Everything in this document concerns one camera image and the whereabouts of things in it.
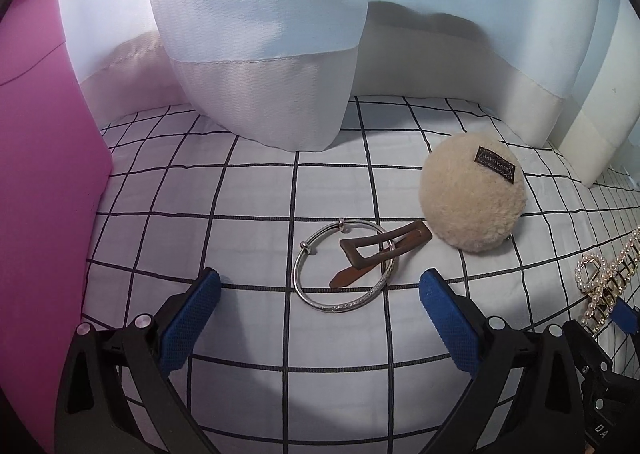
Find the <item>white grid tablecloth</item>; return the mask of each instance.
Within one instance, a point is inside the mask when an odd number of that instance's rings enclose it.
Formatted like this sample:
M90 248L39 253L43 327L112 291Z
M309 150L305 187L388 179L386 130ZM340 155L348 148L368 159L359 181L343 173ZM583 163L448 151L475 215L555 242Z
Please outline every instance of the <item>white grid tablecloth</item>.
M387 230L422 218L417 186L428 153L450 134L479 131L509 145L525 173L529 197L512 239L472 255L434 236L402 256L388 288L354 312L321 313L300 301L289 280L300 241L339 217ZM419 452L468 383L420 304L420 274L435 267L485 315L539 331L584 310L573 274L581 254L613 259L640 224L640 192L624 175L607 169L587 189L556 150L523 145L462 100L353 98L321 153L264 147L188 104L126 116L103 135L114 168L95 221L83 317L121 327L187 290L202 267L217 270L222 299L170 378L223 454ZM329 293L329 280L349 265L338 239L319 244L302 275L327 303L353 299L379 277L373 271ZM625 292L632 305L639 288L636 275ZM598 341L616 372L638 376L617 327ZM495 437L517 379L481 444ZM145 437L161 445L126 369L122 383Z

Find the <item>fluffy beige ball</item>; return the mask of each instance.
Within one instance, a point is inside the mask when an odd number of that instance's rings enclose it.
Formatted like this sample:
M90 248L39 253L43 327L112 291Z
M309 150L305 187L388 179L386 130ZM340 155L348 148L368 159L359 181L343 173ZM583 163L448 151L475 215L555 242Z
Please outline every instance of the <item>fluffy beige ball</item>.
M476 163L479 147L515 165L513 183ZM419 196L431 230L451 246L471 252L504 241L527 201L516 156L484 133L456 134L438 145L422 167Z

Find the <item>silver bracelet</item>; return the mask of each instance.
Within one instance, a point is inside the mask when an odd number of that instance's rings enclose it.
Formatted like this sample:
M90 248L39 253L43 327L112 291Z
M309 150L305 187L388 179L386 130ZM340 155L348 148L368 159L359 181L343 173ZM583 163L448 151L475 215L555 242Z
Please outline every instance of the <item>silver bracelet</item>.
M291 281L293 287L295 288L296 292L303 300L303 302L309 304L309 306L314 309L324 311L326 313L344 313L346 311L352 311L354 309L360 308L365 304L371 302L385 287L386 281L389 279L389 277L391 277L391 274L393 273L393 270L398 263L398 257L394 257L391 260L383 262L385 271L378 283L369 291L367 291L367 293L365 293L362 297L359 297L356 300L352 300L350 302L345 302L342 304L322 304L310 299L308 295L302 290L302 286L300 285L300 271L302 270L302 265L305 262L306 257L311 253L311 247L316 240L332 230L344 231L345 225L360 225L373 228L377 233L385 233L384 228L370 221L365 221L364 219L340 219L338 221L335 221L334 223L328 224L324 228L316 231L316 233L314 233L306 241L302 241L302 243L300 243L300 253L296 257L296 262L293 264L291 273ZM386 241L386 243L388 244L389 250L396 249L396 245L393 241Z

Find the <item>silver screw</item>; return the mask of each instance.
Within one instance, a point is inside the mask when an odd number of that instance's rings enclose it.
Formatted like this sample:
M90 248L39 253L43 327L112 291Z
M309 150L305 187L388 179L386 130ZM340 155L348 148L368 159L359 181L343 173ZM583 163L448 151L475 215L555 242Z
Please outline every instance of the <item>silver screw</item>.
M489 327L491 329L504 329L504 320L500 317L491 317L489 319Z
M139 329L148 328L149 324L151 324L151 315L147 315L146 313L142 315L138 315L136 317L136 320L134 321L134 324L136 328L139 328Z
M551 333L555 337L562 336L562 328L556 324L551 324L549 326L549 333Z
M87 322L83 322L76 328L76 333L80 336L86 335L89 331L91 331L91 324L88 324Z

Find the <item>pink bin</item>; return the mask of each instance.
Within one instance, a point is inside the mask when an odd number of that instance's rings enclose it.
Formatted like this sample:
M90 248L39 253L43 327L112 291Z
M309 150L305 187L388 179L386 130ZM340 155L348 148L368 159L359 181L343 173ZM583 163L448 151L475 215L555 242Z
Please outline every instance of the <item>pink bin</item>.
M0 386L48 452L110 171L58 0L14 0L0 23Z

